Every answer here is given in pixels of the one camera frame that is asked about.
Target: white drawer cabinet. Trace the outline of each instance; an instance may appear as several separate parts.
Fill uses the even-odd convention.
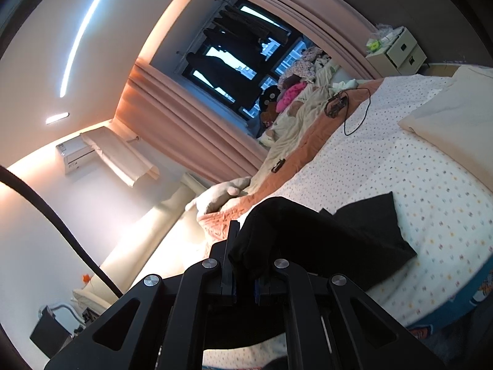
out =
[[[385,76],[414,75],[426,55],[407,28],[392,44],[366,56],[379,74]]]

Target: pink curtain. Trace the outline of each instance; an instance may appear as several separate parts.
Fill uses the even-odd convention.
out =
[[[343,0],[249,1],[307,35],[355,78],[380,78],[365,59],[366,41],[375,27]]]
[[[255,139],[140,60],[116,117],[169,158],[217,183],[254,175],[267,155]]]

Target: ceiling light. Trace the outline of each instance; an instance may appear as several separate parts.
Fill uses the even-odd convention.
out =
[[[65,96],[67,92],[68,78],[70,77],[70,71],[72,69],[73,60],[75,59],[75,54],[77,53],[77,49],[79,47],[82,36],[91,20],[93,13],[95,12],[98,4],[101,0],[94,0],[87,11],[86,16],[84,17],[82,24],[80,25],[79,31],[77,32],[77,36],[75,37],[75,41],[73,42],[72,49],[68,56],[67,66],[65,68],[65,73],[63,74],[62,87],[60,89],[60,97]]]
[[[63,113],[57,114],[57,115],[52,115],[51,117],[46,118],[46,125],[51,124],[55,121],[61,120],[63,118],[67,118],[69,115],[70,114],[67,112],[63,112]]]

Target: white blanket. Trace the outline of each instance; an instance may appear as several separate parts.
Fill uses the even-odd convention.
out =
[[[402,236],[418,256],[369,295],[404,326],[452,298],[493,252],[491,191],[397,124],[451,82],[421,75],[386,78],[361,127],[350,136],[337,129],[313,161],[272,195],[335,212],[393,191]],[[362,103],[348,119],[348,133],[363,120],[367,106],[368,101]],[[230,357],[239,353],[233,350]]]

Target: window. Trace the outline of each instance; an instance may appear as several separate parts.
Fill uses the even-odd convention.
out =
[[[294,61],[299,60],[302,55],[302,51],[306,49],[307,46],[305,45],[305,42],[300,40],[294,49],[292,49],[289,54],[286,56],[286,58],[283,60],[282,63],[275,69],[276,73],[279,75],[282,75],[285,73],[285,71],[294,63]]]
[[[265,80],[264,84],[260,87],[262,88],[262,90],[266,90],[268,87],[274,86],[274,85],[277,85],[277,82],[269,76]]]
[[[226,64],[231,66],[231,68],[234,68],[243,76],[250,79],[252,88],[261,86],[261,88],[265,90],[269,86],[275,85],[279,75],[285,71],[285,68],[283,68],[282,72],[279,73],[279,71],[276,71],[276,68],[281,67],[283,63],[287,68],[291,62],[294,62],[297,58],[299,58],[300,54],[297,54],[298,51],[305,48],[304,44],[299,44],[299,40],[302,35],[296,29],[292,29],[280,18],[277,18],[275,15],[272,15],[261,7],[257,7],[251,2],[239,0],[238,3],[236,3],[236,7],[248,14],[254,15],[264,21],[274,24],[277,27],[285,29],[288,32],[288,41],[286,45],[281,46],[280,43],[272,38],[269,38],[268,43],[262,44],[261,53],[265,56],[265,63],[259,68],[256,68],[256,70],[249,68],[241,60],[238,60],[233,54],[230,54],[227,51],[219,51],[215,49],[210,45],[208,40],[206,40],[197,50],[197,54],[216,56],[222,59]],[[246,107],[250,107],[249,104],[245,103],[246,107],[242,106],[239,101],[235,101],[235,98],[229,96],[225,90],[222,90],[221,88],[212,88],[211,83],[205,78],[205,76],[192,68],[192,66],[187,66],[187,68],[183,71],[183,76],[246,120],[258,116],[258,113],[260,112],[258,99],[251,109],[247,109]]]
[[[274,86],[274,85],[277,85],[277,82],[274,79],[272,79],[270,76],[268,76],[267,79],[265,80],[265,82],[260,87],[262,88],[262,90],[266,90],[268,87]],[[255,105],[252,107],[252,109],[250,111],[247,111],[244,108],[243,112],[245,112],[245,114],[247,114],[251,118],[255,118],[258,115],[258,113],[260,112],[260,106],[258,103],[259,103],[259,100],[257,99],[257,101],[255,102]]]
[[[277,27],[281,27],[283,29],[285,29],[284,27],[282,27],[281,25],[275,23],[274,21],[272,21],[271,19],[263,16],[261,13],[258,13],[257,11],[253,10],[252,8],[246,6],[246,5],[243,5],[243,7],[240,8],[242,11],[244,12],[247,12],[249,14],[252,14],[252,15],[255,15],[256,17],[258,18],[262,18],[264,21],[267,21],[267,22],[270,22],[270,23],[273,23],[275,26]]]
[[[269,38],[269,40],[271,41],[269,44],[262,44],[262,54],[265,55],[265,61],[267,61],[280,46],[275,40],[272,40],[271,38]]]
[[[202,75],[199,71],[195,71],[193,73],[193,76],[195,76],[196,78],[199,78],[202,82],[204,82],[206,85],[210,86],[211,88],[213,88],[213,85],[211,85],[209,83],[209,81],[206,79],[206,77],[204,75]],[[219,93],[221,93],[221,95],[223,95],[224,97],[226,97],[228,100],[230,100],[232,103],[235,102],[235,99],[232,98],[228,93],[226,93],[223,89],[221,88],[215,88],[214,90],[217,90]]]
[[[214,47],[211,47],[209,51],[207,51],[206,55],[219,57],[231,68],[235,68],[236,70],[240,71],[241,74],[245,75],[248,79],[253,79],[253,77],[257,74],[253,69],[248,68],[234,55],[229,54],[227,51],[218,51]]]

